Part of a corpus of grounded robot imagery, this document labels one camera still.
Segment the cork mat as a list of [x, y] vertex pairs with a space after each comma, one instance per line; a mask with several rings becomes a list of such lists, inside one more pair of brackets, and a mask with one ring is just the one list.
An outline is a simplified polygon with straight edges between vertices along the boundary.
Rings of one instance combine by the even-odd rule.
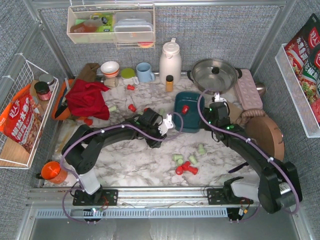
[[230, 122], [233, 124], [236, 122], [236, 120], [241, 116], [243, 110], [236, 105], [234, 105], [232, 102], [227, 102], [229, 107], [229, 118]]

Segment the teal storage basket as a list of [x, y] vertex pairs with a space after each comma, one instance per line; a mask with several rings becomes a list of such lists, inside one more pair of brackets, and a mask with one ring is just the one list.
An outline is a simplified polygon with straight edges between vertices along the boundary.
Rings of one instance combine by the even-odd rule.
[[[198, 98], [200, 96], [194, 91], [182, 91], [175, 96], [173, 111], [183, 119], [183, 133], [195, 134], [201, 129], [202, 119], [198, 112]], [[182, 114], [183, 105], [189, 106], [187, 114]]]

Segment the green capsule cluster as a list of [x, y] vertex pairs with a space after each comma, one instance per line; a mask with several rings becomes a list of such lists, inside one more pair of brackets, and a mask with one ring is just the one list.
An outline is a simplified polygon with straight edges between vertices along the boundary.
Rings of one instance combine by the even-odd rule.
[[188, 160], [190, 161], [191, 164], [196, 165], [198, 163], [197, 158], [194, 155], [190, 155]]
[[173, 161], [177, 161], [177, 160], [180, 160], [180, 159], [183, 159], [183, 155], [182, 154], [173, 154], [172, 155], [172, 160]]

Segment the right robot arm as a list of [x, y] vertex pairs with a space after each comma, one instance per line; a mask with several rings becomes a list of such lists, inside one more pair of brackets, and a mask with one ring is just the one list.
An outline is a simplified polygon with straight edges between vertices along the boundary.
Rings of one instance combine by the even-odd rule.
[[233, 195], [258, 201], [270, 214], [280, 210], [288, 212], [292, 206], [295, 209], [291, 214], [296, 214], [303, 199], [296, 166], [266, 154], [251, 141], [242, 127], [231, 124], [225, 102], [213, 102], [204, 112], [206, 115], [201, 110], [198, 114], [206, 125], [205, 129], [242, 156], [259, 177], [253, 182], [253, 195], [240, 187], [240, 180], [234, 180], [230, 184]]

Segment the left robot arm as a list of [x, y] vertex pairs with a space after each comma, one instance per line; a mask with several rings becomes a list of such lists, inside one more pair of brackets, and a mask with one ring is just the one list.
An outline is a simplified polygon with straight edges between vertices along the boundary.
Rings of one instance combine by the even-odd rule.
[[101, 188], [94, 166], [104, 147], [143, 138], [150, 148], [159, 148], [167, 137], [168, 130], [173, 127], [171, 115], [163, 118], [152, 109], [108, 127], [89, 127], [83, 124], [62, 149], [62, 156], [73, 167], [82, 191], [93, 195]]

